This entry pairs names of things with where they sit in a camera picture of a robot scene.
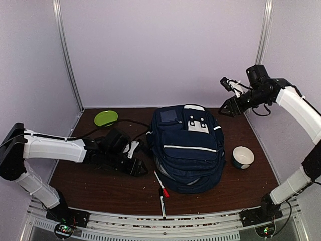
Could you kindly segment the navy blue backpack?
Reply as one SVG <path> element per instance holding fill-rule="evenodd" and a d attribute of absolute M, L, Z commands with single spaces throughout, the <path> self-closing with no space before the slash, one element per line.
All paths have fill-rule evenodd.
<path fill-rule="evenodd" d="M 216 186 L 225 166 L 224 134 L 203 106 L 185 104 L 154 111 L 146 140 L 161 182 L 181 194 Z"/>

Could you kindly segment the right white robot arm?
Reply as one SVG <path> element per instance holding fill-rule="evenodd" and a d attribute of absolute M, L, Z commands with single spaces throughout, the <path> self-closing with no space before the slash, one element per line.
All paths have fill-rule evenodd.
<path fill-rule="evenodd" d="M 257 210 L 260 221 L 269 221 L 286 200 L 302 194 L 320 178 L 320 112 L 285 78 L 270 77 L 263 65 L 245 71 L 247 80 L 223 77 L 230 93 L 220 115 L 237 117 L 246 112 L 279 179 L 265 194 Z"/>

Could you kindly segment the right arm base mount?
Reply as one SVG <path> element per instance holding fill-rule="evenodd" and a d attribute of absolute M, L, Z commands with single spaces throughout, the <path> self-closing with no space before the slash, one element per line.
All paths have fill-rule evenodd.
<path fill-rule="evenodd" d="M 283 217 L 280 210 L 265 215 L 260 207 L 254 209 L 243 209 L 240 213 L 243 227 L 254 226 L 256 234 L 260 238 L 272 238 L 276 233 L 275 221 Z"/>

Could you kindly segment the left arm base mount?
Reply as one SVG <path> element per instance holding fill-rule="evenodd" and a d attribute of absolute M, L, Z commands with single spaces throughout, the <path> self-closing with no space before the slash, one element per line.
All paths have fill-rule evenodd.
<path fill-rule="evenodd" d="M 54 235 L 61 240 L 70 238 L 78 228 L 86 228 L 90 213 L 75 209 L 69 209 L 67 217 L 58 217 L 52 210 L 48 209 L 46 218 L 56 221 Z"/>

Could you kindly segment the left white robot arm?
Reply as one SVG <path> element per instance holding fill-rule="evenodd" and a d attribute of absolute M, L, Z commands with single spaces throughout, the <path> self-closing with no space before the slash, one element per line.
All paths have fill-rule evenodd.
<path fill-rule="evenodd" d="M 52 209 L 52 214 L 61 223 L 67 223 L 72 219 L 72 211 L 63 203 L 63 195 L 43 181 L 28 160 L 106 165 L 140 177 L 148 173 L 144 161 L 134 157 L 140 145 L 117 128 L 98 138 L 72 138 L 38 133 L 26 129 L 23 123 L 15 123 L 1 142 L 1 177 L 16 182 L 47 209 Z"/>

